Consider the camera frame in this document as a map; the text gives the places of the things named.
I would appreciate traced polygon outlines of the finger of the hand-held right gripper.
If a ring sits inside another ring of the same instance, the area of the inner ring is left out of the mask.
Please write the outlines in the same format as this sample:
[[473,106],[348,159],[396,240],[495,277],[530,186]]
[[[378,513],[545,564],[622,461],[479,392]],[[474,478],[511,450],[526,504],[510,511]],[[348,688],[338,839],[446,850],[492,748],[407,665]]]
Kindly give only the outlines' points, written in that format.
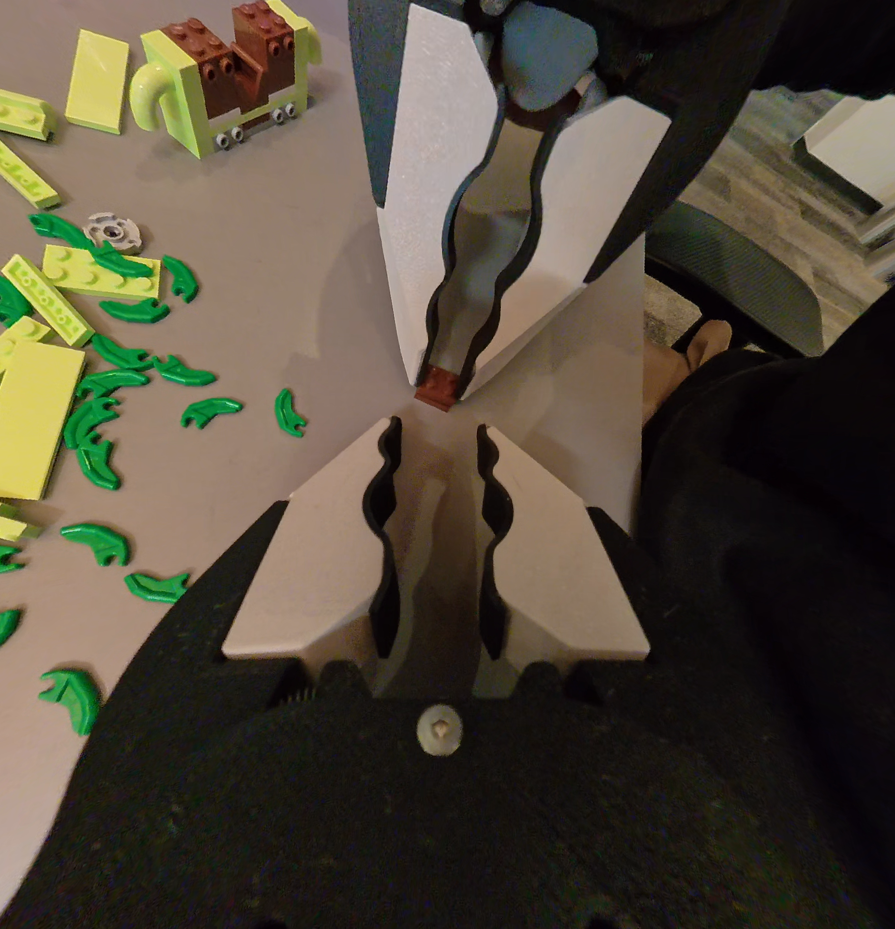
[[496,302],[457,383],[462,399],[503,368],[581,295],[604,246],[671,119],[621,96],[549,132],[535,157],[532,212],[523,242],[497,277]]
[[456,208],[494,149],[506,93],[467,24],[410,4],[384,205],[377,210],[395,329],[414,384],[432,336],[431,297],[452,270]]

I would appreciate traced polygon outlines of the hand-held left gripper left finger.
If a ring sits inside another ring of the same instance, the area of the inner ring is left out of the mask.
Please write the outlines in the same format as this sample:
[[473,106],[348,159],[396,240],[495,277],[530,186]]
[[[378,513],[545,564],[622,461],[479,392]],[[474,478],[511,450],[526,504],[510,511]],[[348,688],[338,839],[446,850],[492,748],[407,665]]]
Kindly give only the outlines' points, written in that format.
[[400,621],[392,542],[402,421],[379,420],[289,497],[232,622],[227,659],[348,660],[373,687]]

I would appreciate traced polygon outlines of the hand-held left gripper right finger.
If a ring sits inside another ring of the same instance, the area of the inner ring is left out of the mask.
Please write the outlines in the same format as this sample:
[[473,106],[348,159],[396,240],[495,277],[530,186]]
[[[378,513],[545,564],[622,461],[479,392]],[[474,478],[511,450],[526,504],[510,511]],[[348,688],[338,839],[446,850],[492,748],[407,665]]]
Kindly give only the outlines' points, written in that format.
[[566,677],[585,660],[642,660],[650,651],[590,511],[502,435],[477,430],[485,550],[476,696],[509,696],[546,662]]

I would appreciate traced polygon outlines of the brown square plate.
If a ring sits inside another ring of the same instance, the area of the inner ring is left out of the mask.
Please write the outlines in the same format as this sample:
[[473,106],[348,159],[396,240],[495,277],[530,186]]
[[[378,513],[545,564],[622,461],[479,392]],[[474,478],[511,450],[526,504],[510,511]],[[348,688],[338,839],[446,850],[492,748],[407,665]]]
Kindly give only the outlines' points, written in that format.
[[427,364],[419,378],[415,399],[442,412],[449,412],[462,396],[460,381],[458,374]]

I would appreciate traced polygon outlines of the person's right forearm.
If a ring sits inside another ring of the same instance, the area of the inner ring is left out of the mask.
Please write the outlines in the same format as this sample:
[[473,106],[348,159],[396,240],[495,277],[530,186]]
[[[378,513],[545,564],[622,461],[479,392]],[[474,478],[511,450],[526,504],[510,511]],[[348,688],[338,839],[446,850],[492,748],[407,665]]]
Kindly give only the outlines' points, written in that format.
[[895,1],[794,1],[752,89],[895,96]]

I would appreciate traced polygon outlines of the dark office chair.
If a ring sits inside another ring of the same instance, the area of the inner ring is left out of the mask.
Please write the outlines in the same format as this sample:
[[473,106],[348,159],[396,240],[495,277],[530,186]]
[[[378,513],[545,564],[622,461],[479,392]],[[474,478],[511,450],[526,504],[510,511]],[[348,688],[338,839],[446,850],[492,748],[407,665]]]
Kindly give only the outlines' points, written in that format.
[[740,232],[674,203],[646,234],[645,272],[693,303],[701,320],[673,348],[684,351],[709,320],[732,328],[733,349],[754,345],[785,359],[824,353],[821,308],[797,273]]

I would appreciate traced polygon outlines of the person's beige trousers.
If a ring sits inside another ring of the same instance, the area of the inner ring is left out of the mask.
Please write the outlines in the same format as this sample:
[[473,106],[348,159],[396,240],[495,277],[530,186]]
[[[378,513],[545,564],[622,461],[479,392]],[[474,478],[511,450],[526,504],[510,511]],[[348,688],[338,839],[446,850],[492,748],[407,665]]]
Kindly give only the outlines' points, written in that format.
[[732,327],[725,320],[707,320],[682,351],[644,341],[642,352],[642,411],[645,425],[667,398],[699,367],[722,352],[732,341]]

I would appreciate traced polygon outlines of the person's black sweater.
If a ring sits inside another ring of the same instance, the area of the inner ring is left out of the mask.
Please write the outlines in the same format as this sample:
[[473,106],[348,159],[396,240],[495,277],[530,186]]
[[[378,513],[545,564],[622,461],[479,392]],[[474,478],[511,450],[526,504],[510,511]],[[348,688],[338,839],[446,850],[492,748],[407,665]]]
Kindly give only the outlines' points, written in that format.
[[639,540],[755,634],[895,925],[895,285],[822,356],[701,364],[643,458]]

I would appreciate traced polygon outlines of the lime and brown brick assembly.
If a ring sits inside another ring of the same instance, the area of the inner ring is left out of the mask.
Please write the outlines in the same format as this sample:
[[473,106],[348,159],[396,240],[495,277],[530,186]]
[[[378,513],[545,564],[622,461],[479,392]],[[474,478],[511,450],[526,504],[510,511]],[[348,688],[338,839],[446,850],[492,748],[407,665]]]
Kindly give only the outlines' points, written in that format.
[[280,1],[234,6],[232,25],[232,42],[196,17],[141,36],[146,62],[128,92],[140,129],[162,126],[202,159],[304,115],[309,69],[323,59],[314,25]]

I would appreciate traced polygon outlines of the scattered green leaf pieces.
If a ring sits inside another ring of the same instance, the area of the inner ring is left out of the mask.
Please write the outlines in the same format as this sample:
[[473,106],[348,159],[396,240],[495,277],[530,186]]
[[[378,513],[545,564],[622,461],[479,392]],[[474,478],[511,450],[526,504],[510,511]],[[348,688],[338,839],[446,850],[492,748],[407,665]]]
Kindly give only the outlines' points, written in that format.
[[42,498],[0,501],[39,530],[0,540],[0,576],[34,570],[9,582],[0,610],[0,733],[17,729],[14,742],[46,730],[22,710],[35,697],[67,706],[88,734],[100,694],[226,539],[232,512],[279,495],[289,451],[267,423],[267,385],[248,412],[234,396],[267,374],[279,335],[240,310],[212,324],[196,347],[229,375],[226,396],[218,373],[95,331]]

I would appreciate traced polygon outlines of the grey round plate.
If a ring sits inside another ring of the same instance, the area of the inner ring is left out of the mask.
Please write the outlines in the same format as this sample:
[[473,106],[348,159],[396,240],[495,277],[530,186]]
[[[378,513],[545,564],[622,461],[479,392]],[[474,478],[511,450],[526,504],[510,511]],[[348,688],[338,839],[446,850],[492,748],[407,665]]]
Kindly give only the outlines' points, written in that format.
[[82,231],[100,249],[108,245],[127,256],[139,255],[143,250],[139,225],[130,218],[108,212],[93,214]]

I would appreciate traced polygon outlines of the scattered lime green bricks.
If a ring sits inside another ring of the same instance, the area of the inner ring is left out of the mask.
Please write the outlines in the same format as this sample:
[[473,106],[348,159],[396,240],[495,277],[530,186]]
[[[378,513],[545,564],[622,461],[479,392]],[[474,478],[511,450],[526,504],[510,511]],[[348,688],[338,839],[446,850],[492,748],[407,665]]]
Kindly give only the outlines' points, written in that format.
[[[109,116],[95,122],[101,129],[120,129],[128,68],[128,45],[96,33],[81,31],[70,84],[71,101],[86,92],[83,113],[69,110],[67,117]],[[54,129],[51,112],[39,99],[0,97],[14,115],[30,115],[45,137]],[[0,140],[0,174],[31,205],[56,206],[54,191],[28,165],[17,159]],[[62,240],[68,250],[84,253],[86,270],[101,270],[126,285],[149,281],[149,296],[159,291],[159,263],[122,255],[107,242],[97,245],[81,228],[50,212],[30,215],[37,234]],[[37,501],[44,494],[61,433],[85,367],[83,346],[95,332],[61,294],[53,279],[23,255],[13,255],[0,272],[0,501]],[[15,517],[11,506],[0,502],[0,540],[14,541],[39,532]]]

